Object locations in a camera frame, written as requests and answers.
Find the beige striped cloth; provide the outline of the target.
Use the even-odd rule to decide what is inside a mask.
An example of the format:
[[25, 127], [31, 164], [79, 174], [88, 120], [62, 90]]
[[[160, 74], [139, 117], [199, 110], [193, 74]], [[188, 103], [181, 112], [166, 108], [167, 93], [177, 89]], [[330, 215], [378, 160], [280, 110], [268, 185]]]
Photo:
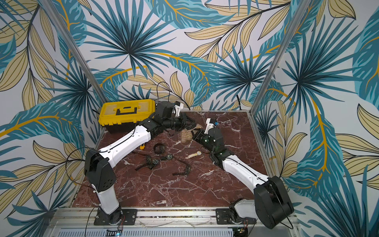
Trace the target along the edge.
[[180, 142], [181, 144], [187, 144], [193, 140], [193, 137], [203, 129], [203, 126], [197, 124], [194, 129], [188, 130], [184, 129], [180, 132]]

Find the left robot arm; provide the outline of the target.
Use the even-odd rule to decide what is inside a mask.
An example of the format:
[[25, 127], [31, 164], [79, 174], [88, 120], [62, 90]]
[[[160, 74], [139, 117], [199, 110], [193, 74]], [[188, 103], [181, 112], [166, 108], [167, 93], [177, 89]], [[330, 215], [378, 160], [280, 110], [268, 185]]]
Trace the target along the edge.
[[181, 113], [184, 105], [180, 102], [159, 102], [156, 111], [135, 128], [114, 143], [97, 150], [89, 150], [85, 157], [84, 175], [95, 190], [100, 201], [100, 209], [106, 215], [121, 216], [121, 207], [117, 200], [114, 184], [116, 175], [113, 168], [138, 146], [149, 142], [166, 129], [182, 131], [196, 127], [194, 119]]

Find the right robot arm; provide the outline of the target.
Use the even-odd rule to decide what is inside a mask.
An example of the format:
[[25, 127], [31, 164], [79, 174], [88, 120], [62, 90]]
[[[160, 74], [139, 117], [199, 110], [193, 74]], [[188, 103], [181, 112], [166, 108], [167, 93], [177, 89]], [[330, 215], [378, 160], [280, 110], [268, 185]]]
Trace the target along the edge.
[[233, 175], [254, 195], [253, 200], [239, 199], [230, 205], [231, 220], [258, 219], [269, 229], [287, 219], [294, 207], [284, 187], [277, 177], [268, 177], [245, 164], [235, 153], [230, 151], [218, 128], [208, 131], [194, 129], [192, 139], [209, 152], [214, 165]]

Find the black coiled watch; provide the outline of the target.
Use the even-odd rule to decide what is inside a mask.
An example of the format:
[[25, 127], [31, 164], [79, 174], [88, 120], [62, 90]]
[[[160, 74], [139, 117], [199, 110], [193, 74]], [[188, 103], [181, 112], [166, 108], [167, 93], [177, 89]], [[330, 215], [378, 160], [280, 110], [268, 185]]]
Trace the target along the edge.
[[166, 146], [162, 143], [157, 143], [154, 145], [153, 150], [156, 155], [161, 155], [165, 153]]

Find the small olive watch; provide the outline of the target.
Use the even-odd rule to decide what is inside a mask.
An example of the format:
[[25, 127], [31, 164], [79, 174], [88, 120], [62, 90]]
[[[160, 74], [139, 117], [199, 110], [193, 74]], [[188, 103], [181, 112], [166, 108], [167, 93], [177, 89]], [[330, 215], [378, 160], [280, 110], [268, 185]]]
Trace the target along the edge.
[[169, 155], [167, 155], [167, 156], [162, 156], [162, 157], [160, 157], [160, 160], [161, 161], [170, 161], [170, 160], [172, 160], [173, 159], [173, 155], [172, 154], [169, 154]]

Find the yellow black toolbox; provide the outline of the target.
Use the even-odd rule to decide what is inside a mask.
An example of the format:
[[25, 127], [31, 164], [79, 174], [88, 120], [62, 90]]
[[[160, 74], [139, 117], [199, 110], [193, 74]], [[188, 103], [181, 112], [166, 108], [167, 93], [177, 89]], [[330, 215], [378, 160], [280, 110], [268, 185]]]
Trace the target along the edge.
[[98, 121], [109, 133], [130, 132], [155, 110], [156, 104], [151, 99], [108, 102], [103, 104]]

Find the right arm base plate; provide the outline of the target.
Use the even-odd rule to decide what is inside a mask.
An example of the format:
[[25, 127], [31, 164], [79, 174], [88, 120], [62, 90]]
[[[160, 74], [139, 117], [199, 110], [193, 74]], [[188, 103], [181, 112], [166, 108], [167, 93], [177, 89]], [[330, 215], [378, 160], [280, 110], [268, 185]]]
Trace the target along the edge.
[[240, 224], [256, 224], [257, 219], [251, 217], [240, 217], [232, 208], [217, 208], [216, 221], [218, 225], [240, 225]]

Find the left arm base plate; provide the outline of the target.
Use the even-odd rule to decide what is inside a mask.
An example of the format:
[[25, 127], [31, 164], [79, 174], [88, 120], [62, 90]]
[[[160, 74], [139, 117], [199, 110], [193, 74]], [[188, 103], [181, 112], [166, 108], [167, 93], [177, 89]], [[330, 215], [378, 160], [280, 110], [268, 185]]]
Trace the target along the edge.
[[95, 226], [133, 226], [137, 217], [137, 209], [118, 208], [111, 214], [106, 214], [102, 208], [98, 208]]

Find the aluminium front rail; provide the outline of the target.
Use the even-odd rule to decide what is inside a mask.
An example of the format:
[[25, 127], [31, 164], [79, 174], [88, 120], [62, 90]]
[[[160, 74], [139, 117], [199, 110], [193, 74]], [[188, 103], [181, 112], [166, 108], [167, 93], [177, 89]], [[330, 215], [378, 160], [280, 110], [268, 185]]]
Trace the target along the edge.
[[58, 210], [44, 233], [45, 237], [303, 237], [295, 215], [272, 230], [257, 221], [229, 224], [220, 215], [222, 207], [133, 207], [135, 215], [120, 226], [97, 226], [93, 208]]

